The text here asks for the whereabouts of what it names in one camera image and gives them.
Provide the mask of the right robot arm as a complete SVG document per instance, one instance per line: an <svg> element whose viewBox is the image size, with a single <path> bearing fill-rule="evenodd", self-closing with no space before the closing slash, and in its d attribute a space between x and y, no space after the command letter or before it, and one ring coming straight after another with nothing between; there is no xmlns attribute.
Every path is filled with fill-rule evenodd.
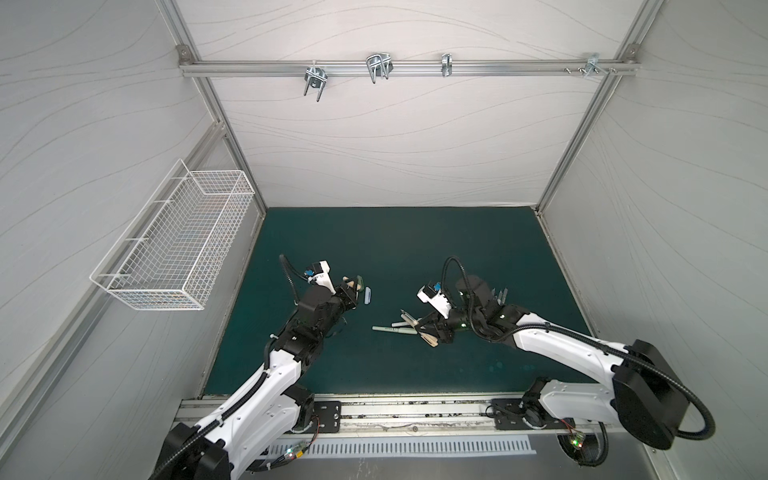
<svg viewBox="0 0 768 480"><path fill-rule="evenodd" d="M677 438L714 436L712 412L653 344L605 341L552 323L507 303L476 275L459 280L456 288L457 301L439 283L417 293L433 310L415 324L431 346L450 344L457 331L470 331L488 343L546 357L588 377L586 383L537 379L515 410L529 427L566 419L618 424L661 450L670 449Z"/></svg>

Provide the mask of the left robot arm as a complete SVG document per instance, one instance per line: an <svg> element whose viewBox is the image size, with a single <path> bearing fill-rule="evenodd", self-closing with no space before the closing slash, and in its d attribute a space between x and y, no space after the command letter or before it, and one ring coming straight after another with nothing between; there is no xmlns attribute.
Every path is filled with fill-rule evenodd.
<svg viewBox="0 0 768 480"><path fill-rule="evenodd" d="M344 278L334 288L309 286L268 340L262 366L210 414L169 431L151 478L239 479L257 471L280 436L317 427L314 395L299 380L336 324L370 296L360 278Z"/></svg>

